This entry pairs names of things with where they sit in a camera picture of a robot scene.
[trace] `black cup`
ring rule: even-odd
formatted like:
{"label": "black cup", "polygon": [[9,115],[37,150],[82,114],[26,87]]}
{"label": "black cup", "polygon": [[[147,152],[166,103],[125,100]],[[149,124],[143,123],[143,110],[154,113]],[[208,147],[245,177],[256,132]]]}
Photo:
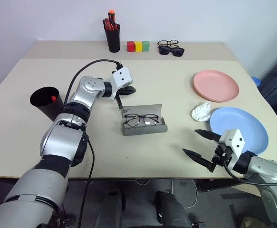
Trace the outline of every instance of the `black cup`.
{"label": "black cup", "polygon": [[119,29],[117,30],[105,30],[106,39],[110,52],[118,52],[119,47]]}
{"label": "black cup", "polygon": [[35,91],[29,101],[52,121],[56,119],[63,108],[59,91],[54,87],[43,87]]}

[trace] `plate rim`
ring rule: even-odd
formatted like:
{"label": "plate rim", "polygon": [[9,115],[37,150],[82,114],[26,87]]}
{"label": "plate rim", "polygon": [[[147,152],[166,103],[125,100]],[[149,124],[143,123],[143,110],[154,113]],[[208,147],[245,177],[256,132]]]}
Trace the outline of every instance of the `plate rim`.
{"label": "plate rim", "polygon": [[[196,85],[195,85],[195,80],[196,80],[196,77],[198,77],[199,75],[201,75],[201,74],[204,73],[205,71],[212,71],[213,73],[224,74],[225,76],[231,78],[231,80],[233,81],[233,83],[234,83],[234,84],[236,85],[236,87],[237,87],[237,94],[236,94],[236,96],[233,97],[233,98],[231,98],[231,99],[229,99],[229,100],[216,100],[216,99],[209,98],[209,97],[205,96],[204,94],[202,94],[201,91],[199,91],[199,90],[197,89],[197,87],[196,87]],[[193,78],[193,87],[194,87],[195,91],[196,91],[200,96],[202,96],[202,97],[204,97],[204,98],[206,98],[206,99],[208,99],[208,100],[210,100],[210,101],[214,101],[214,102],[227,102],[227,101],[231,101],[231,100],[237,98],[237,96],[239,95],[239,85],[238,85],[238,83],[237,83],[232,77],[230,77],[229,75],[227,75],[226,73],[221,72],[221,71],[218,71],[218,70],[202,70],[202,71],[196,73],[195,76],[194,76],[194,78]]]}
{"label": "plate rim", "polygon": [[266,137],[267,137],[267,140],[266,140],[267,144],[266,144],[265,149],[264,149],[262,152],[257,153],[257,155],[264,153],[264,152],[267,150],[268,146],[269,146],[269,135],[268,135],[268,133],[267,133],[267,130],[266,130],[266,128],[264,127],[264,125],[261,123],[260,120],[258,120],[254,115],[250,114],[249,112],[247,112],[247,111],[245,111],[245,110],[243,110],[243,109],[236,108],[236,107],[230,107],[230,106],[228,106],[228,107],[221,107],[221,108],[216,109],[216,110],[211,114],[210,119],[209,119],[209,125],[210,125],[211,131],[212,131],[212,127],[211,127],[211,117],[212,117],[212,115],[213,115],[216,111],[218,111],[218,110],[220,110],[220,109],[226,109],[226,108],[228,108],[228,109],[240,110],[241,112],[244,112],[244,113],[246,113],[246,114],[252,116],[254,119],[256,119],[256,120],[260,123],[260,125],[261,125],[261,126],[263,127],[263,129],[265,130]]}

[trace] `white cable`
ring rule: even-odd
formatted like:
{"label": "white cable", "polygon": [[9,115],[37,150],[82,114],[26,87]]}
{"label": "white cable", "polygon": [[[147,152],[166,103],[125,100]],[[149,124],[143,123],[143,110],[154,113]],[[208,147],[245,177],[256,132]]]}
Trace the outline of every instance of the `white cable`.
{"label": "white cable", "polygon": [[141,184],[136,179],[134,181],[135,181],[136,184],[138,184],[140,186],[145,186],[145,185],[147,185],[150,182],[150,180],[147,180],[147,182],[145,184]]}
{"label": "white cable", "polygon": [[[197,195],[198,195],[198,191],[197,191],[197,187],[196,187],[196,184],[195,184],[195,182],[191,179],[191,181],[192,181],[192,183],[193,183],[193,185],[194,185],[194,187],[195,187],[195,190],[196,190],[196,197],[195,197],[195,202],[191,205],[191,206],[189,206],[189,207],[184,207],[184,209],[189,209],[189,208],[193,208],[195,205],[196,205],[196,203],[197,203]],[[173,194],[173,179],[171,179],[171,192],[172,192],[172,194]]]}
{"label": "white cable", "polygon": [[91,180],[90,182],[89,182],[89,185],[91,185],[91,184],[93,184],[94,183],[94,181],[93,180]]}
{"label": "white cable", "polygon": [[171,193],[173,194],[173,179],[171,179]]}

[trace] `white table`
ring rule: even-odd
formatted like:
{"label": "white table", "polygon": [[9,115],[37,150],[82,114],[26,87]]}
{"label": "white table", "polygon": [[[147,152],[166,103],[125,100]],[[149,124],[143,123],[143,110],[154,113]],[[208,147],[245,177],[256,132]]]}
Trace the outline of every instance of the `white table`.
{"label": "white table", "polygon": [[[168,132],[125,137],[116,101],[97,100],[87,128],[96,154],[93,178],[229,177],[222,167],[210,173],[181,150],[193,150],[208,160],[214,155],[216,143],[193,131],[207,129],[209,124],[190,116],[195,106],[205,102],[192,88],[194,75],[205,69],[230,75],[240,87],[237,98],[211,103],[211,109],[233,106],[254,115],[269,135],[268,148],[261,157],[277,161],[277,116],[227,47],[221,43],[184,43],[185,54],[177,58],[161,56],[156,45],[150,45],[150,52],[127,53],[123,43],[122,50],[114,54],[108,52],[105,42],[36,43],[0,85],[0,177],[19,177],[40,160],[40,140],[51,121],[29,103],[30,95],[41,87],[54,86],[64,98],[77,70],[98,58],[119,60],[130,69],[137,92],[122,96],[123,105],[162,104]],[[81,76],[106,79],[114,69],[114,64],[99,63]],[[70,177],[87,177],[90,165],[87,150],[83,162],[71,169]]]}

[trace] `red block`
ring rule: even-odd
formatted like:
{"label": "red block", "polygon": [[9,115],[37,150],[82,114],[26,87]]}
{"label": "red block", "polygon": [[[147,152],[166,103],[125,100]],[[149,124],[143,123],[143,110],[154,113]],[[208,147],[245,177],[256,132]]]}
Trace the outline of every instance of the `red block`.
{"label": "red block", "polygon": [[127,51],[128,52],[135,52],[135,43],[134,41],[127,42]]}

